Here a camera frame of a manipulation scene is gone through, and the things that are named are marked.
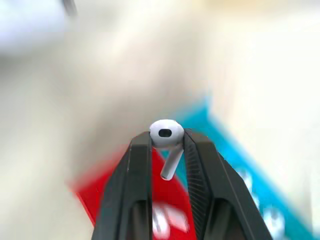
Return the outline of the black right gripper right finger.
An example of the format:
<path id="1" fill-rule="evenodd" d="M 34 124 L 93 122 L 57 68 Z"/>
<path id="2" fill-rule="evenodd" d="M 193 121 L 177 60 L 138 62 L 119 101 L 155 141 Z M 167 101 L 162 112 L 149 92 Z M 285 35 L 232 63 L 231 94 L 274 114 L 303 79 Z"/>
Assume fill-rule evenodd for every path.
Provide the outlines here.
<path id="1" fill-rule="evenodd" d="M 186 129 L 184 160 L 197 240 L 273 240 L 240 175 L 205 135 Z"/>

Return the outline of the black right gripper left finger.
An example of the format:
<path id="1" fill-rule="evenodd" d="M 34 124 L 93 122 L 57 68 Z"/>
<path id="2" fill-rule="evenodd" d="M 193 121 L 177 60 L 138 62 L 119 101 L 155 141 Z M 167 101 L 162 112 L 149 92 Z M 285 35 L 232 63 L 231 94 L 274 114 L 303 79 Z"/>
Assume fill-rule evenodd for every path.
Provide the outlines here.
<path id="1" fill-rule="evenodd" d="M 108 180 L 91 240 L 153 240 L 149 132 L 131 140 Z"/>

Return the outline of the white earbud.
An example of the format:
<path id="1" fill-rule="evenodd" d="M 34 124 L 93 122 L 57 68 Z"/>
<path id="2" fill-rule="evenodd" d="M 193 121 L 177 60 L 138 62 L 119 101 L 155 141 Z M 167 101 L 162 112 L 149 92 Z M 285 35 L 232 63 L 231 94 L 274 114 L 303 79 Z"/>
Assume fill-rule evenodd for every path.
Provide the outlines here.
<path id="1" fill-rule="evenodd" d="M 258 196 L 255 193 L 253 193 L 253 178 L 252 178 L 251 174 L 245 168 L 237 168 L 236 172 L 243 179 L 257 209 L 259 210 L 260 209 L 260 201 L 259 201 Z"/>
<path id="2" fill-rule="evenodd" d="M 285 237 L 285 218 L 275 207 L 263 210 L 262 218 L 273 240 L 282 240 Z"/>
<path id="3" fill-rule="evenodd" d="M 184 233 L 189 231 L 188 218 L 183 211 L 174 207 L 167 207 L 166 211 L 171 226 Z"/>
<path id="4" fill-rule="evenodd" d="M 160 119 L 150 125 L 149 133 L 154 148 L 169 151 L 160 176 L 163 180 L 170 181 L 184 152 L 185 130 L 173 119 Z"/>

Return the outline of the red earbud holder block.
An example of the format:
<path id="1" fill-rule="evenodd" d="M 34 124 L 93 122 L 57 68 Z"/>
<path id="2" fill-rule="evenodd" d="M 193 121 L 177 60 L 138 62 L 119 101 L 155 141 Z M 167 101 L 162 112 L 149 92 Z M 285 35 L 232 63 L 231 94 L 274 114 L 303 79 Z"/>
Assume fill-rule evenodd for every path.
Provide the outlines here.
<path id="1" fill-rule="evenodd" d="M 96 224 L 106 184 L 120 162 L 117 155 L 111 163 L 101 163 L 81 175 L 71 186 L 93 225 Z M 165 181 L 160 177 L 164 158 L 155 149 L 152 150 L 152 205 L 155 216 L 164 230 L 154 230 L 152 240 L 197 240 L 192 209 L 186 187 L 179 177 Z M 188 232 L 183 232 L 170 225 L 167 207 L 184 212 L 189 225 Z"/>

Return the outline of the teal earbud holder block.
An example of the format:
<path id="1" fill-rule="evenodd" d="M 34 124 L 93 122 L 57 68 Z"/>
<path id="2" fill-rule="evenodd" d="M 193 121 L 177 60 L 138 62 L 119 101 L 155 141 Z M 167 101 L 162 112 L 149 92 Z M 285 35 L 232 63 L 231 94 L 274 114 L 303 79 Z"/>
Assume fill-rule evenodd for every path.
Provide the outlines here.
<path id="1" fill-rule="evenodd" d="M 271 213 L 277 214 L 274 225 L 269 228 L 274 240 L 320 240 L 214 117 L 211 106 L 207 99 L 201 100 L 170 112 L 166 117 L 208 136 L 232 167 L 248 175 L 245 180 L 261 215 L 265 218 Z"/>

